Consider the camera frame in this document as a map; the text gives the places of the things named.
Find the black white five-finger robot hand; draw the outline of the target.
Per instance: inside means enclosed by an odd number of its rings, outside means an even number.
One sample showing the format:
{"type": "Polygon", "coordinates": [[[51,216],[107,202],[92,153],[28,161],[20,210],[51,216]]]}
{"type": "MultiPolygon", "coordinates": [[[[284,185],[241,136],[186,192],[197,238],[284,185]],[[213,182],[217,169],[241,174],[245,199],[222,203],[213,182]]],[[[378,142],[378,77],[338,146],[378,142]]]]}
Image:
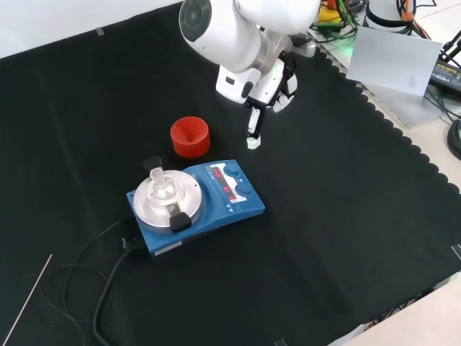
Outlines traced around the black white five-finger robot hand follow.
{"type": "Polygon", "coordinates": [[[281,112],[293,101],[296,90],[294,68],[278,58],[271,71],[256,83],[246,101],[251,108],[246,138],[248,149],[254,150],[261,145],[260,131],[265,112],[281,112]]]}

